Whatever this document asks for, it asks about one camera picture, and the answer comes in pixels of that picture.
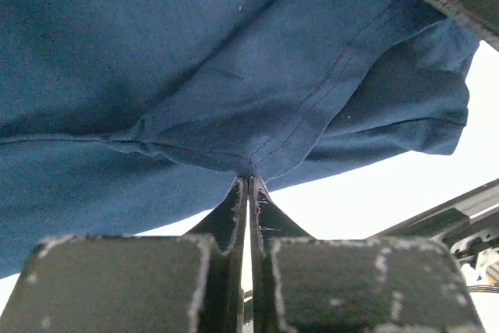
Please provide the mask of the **navy blue t-shirt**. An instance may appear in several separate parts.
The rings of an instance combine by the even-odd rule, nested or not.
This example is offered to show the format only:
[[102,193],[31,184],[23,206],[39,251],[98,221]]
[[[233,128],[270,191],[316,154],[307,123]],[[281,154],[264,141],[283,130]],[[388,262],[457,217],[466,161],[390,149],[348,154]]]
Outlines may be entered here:
[[408,151],[454,152],[479,38],[422,0],[1,0],[1,275]]

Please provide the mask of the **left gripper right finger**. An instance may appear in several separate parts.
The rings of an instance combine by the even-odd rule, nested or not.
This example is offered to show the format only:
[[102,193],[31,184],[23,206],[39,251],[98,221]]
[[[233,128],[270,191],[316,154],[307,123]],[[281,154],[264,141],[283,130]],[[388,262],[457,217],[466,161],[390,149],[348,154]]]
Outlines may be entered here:
[[449,249],[418,236],[313,238],[249,181],[257,332],[481,332]]

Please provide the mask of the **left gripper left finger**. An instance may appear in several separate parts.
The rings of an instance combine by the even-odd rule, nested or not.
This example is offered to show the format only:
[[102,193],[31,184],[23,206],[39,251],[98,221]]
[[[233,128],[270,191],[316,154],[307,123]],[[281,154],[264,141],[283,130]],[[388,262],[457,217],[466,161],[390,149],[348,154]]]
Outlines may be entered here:
[[57,236],[23,266],[4,332],[240,332],[248,182],[181,236]]

